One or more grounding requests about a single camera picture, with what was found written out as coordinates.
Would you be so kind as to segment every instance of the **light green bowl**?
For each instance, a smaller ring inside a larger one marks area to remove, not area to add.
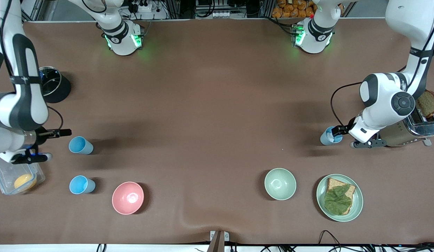
[[[295,176],[284,168],[274,168],[265,176],[265,190],[275,200],[288,200],[296,192]]]
[[[324,195],[326,195],[327,180],[329,179],[329,177],[356,186],[352,198],[351,209],[346,215],[331,214],[329,211],[327,211],[326,207],[324,207]],[[321,208],[321,210],[330,219],[336,220],[337,222],[349,222],[357,218],[358,215],[360,215],[361,210],[363,209],[363,194],[361,193],[360,187],[358,187],[356,182],[353,181],[350,177],[341,174],[327,175],[321,180],[321,182],[319,182],[318,187],[316,188],[316,200],[318,201],[318,205]]]

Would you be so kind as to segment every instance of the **bread slice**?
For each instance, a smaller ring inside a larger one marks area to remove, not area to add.
[[[434,92],[425,90],[417,99],[417,107],[420,108],[422,115],[425,118],[434,116]]]
[[[340,180],[336,180],[334,178],[329,177],[329,179],[327,180],[327,190],[330,190],[334,187],[338,187],[338,186],[344,186],[347,185],[347,183],[341,182]],[[353,196],[354,196],[354,191],[355,191],[355,185],[351,185],[348,189],[348,191],[346,191],[346,193],[344,194],[345,196],[348,196],[351,200],[353,200]],[[352,204],[349,206],[348,210],[346,210],[346,212],[343,212],[342,215],[346,215],[349,213],[349,211],[351,210]]]

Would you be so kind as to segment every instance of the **blue cup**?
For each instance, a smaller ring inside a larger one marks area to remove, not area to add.
[[[69,150],[72,153],[88,155],[92,153],[94,147],[83,136],[76,136],[69,142]]]
[[[85,176],[78,175],[69,183],[69,190],[73,194],[90,193],[95,189],[95,182]]]
[[[337,136],[332,135],[333,128],[334,127],[328,127],[326,131],[324,131],[324,133],[319,138],[319,140],[323,145],[334,145],[341,142],[341,140],[343,140],[343,135],[337,135]]]

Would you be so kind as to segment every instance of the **sandwich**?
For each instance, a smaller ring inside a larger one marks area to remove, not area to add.
[[[346,215],[352,206],[355,186],[329,177],[324,195],[324,207],[334,215]]]

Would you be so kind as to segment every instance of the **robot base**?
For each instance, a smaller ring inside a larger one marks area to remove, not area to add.
[[[120,56],[130,55],[138,49],[142,50],[142,43],[144,40],[144,27],[141,27],[140,25],[129,20],[125,20],[125,22],[127,23],[131,32],[128,32],[126,37],[122,39],[121,43],[113,43],[105,36],[110,50],[113,50],[117,55]]]
[[[292,29],[292,32],[297,32],[297,35],[292,35],[292,43],[294,47],[300,47],[307,53],[320,53],[327,45],[330,43],[330,38],[333,33],[330,33],[329,37],[324,41],[317,41],[315,37],[313,37],[308,31],[308,23],[311,21],[311,18],[307,17],[306,19],[300,21],[296,28]]]

